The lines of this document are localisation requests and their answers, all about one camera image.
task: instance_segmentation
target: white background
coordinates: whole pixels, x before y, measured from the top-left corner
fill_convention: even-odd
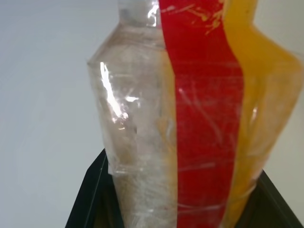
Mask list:
[[[261,0],[256,24],[304,53],[304,0]],[[0,227],[64,227],[103,149],[86,61],[115,0],[0,0]],[[304,223],[304,95],[266,171]]]

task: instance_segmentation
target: red plastic strip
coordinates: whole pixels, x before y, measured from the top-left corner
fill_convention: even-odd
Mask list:
[[[175,73],[178,228],[218,228],[233,177],[243,73],[223,7],[223,0],[160,0]]]

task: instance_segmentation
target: clear plastic bottle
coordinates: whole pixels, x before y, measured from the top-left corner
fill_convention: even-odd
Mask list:
[[[176,152],[164,95],[170,71],[157,0],[120,0],[120,23],[88,62],[126,228],[176,227]]]

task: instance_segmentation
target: clear plastic section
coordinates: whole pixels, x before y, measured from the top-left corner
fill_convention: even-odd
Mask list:
[[[176,126],[170,111],[170,106],[175,104],[166,94],[170,86],[166,78],[171,66],[165,50],[158,1],[120,0],[119,7],[121,22],[88,62],[88,69],[124,225],[126,228],[175,228],[178,206],[176,152],[173,151]],[[269,80],[273,81],[267,83],[289,83],[291,87],[299,84],[298,80],[286,77],[274,76]],[[196,219],[204,211],[208,219],[208,211],[220,211],[227,204],[235,210],[244,207],[244,198],[248,198],[255,188],[269,157],[268,151],[277,137],[273,131],[280,131],[285,124],[281,121],[286,115],[284,106],[271,107],[272,112],[260,113],[261,106],[265,110],[265,105],[276,104],[281,97],[264,91],[263,100],[253,103],[244,128],[247,135],[260,135],[251,141],[251,152],[233,161],[202,161],[199,166],[178,170],[212,171],[230,162],[239,163],[250,173],[249,178],[242,179],[245,188],[237,189],[237,197],[221,204],[183,205],[186,210],[179,216],[192,214]],[[284,93],[282,103],[286,104],[290,97],[297,97],[298,90]],[[258,118],[263,119],[259,124],[267,127],[256,125]]]

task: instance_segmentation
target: transparent plastic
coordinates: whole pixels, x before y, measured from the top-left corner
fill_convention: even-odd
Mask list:
[[[178,207],[186,208],[187,214],[193,213],[194,219],[197,219],[197,213],[208,217],[211,212],[220,214],[220,209],[225,209],[225,216],[219,215],[220,221],[214,223],[209,221],[209,228],[220,222],[224,228],[233,227],[296,103],[302,86],[301,65],[282,50],[273,51],[283,56],[273,62],[271,55],[260,60],[241,56],[236,47],[239,39],[235,37],[260,35],[258,31],[248,31],[246,35],[243,28],[236,28],[240,25],[234,22],[233,4],[229,4],[232,10],[226,14],[227,37],[247,75],[244,76],[243,104],[235,108],[241,115],[241,124],[234,142],[237,152],[233,160],[219,156],[177,168],[176,105],[188,102],[201,113],[202,119],[210,119],[218,139],[224,132],[212,121],[212,113],[203,112],[187,96],[182,96],[183,101],[176,100],[175,91],[182,94],[183,90],[174,85],[157,0],[120,0],[119,25],[88,62],[104,144],[126,228],[175,228],[178,216],[183,216]],[[261,48],[263,45],[268,48],[268,43],[260,43]],[[271,76],[264,77],[264,73],[255,71],[253,65],[264,67]],[[222,84],[233,84],[231,81],[233,79],[219,77],[208,84],[213,91],[220,89]],[[198,102],[210,105],[215,101],[208,97],[205,102]],[[201,143],[212,143],[205,132],[196,132],[196,137],[202,139]],[[197,169],[212,173],[218,167],[230,165],[234,167],[234,176],[226,201],[206,201],[195,206],[178,202],[178,173]],[[208,185],[219,185],[219,181],[215,176],[214,182],[208,182]]]

